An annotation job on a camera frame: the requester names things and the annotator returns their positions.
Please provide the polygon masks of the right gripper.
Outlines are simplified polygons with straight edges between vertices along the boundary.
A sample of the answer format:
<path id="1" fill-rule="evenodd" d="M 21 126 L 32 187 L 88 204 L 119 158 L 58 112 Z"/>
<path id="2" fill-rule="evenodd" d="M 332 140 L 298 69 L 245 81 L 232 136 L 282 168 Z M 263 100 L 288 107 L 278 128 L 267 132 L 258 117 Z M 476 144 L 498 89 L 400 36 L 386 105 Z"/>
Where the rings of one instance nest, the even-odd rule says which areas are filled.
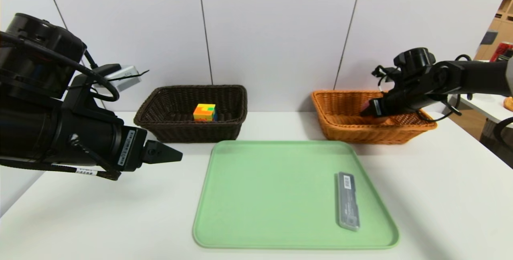
<path id="1" fill-rule="evenodd" d="M 381 98 L 366 101 L 361 109 L 361 117 L 390 117 L 405 114 L 406 96 L 404 91 L 386 92 Z"/>

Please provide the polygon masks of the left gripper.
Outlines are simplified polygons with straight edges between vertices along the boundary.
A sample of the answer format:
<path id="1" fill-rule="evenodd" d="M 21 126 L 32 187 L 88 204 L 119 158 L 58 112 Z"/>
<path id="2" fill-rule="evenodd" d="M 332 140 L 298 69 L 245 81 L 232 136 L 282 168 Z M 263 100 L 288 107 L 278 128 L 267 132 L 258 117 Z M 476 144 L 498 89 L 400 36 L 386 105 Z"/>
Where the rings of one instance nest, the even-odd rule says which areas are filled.
<path id="1" fill-rule="evenodd" d="M 113 170 L 135 171 L 142 163 L 182 160 L 182 152 L 156 140 L 146 141 L 147 134 L 144 129 L 126 126 L 114 112 L 103 108 L 64 109 L 64 163 L 99 166 L 99 160 L 104 160 Z"/>

